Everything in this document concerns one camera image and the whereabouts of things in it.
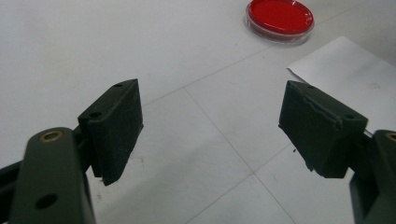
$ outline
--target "white paper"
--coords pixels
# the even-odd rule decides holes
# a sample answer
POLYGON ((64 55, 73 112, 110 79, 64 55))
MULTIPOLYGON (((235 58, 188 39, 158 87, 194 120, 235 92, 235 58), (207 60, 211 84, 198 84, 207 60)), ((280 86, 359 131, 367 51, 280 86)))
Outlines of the white paper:
POLYGON ((396 131, 396 68, 346 37, 291 64, 289 70, 368 118, 369 133, 396 131))

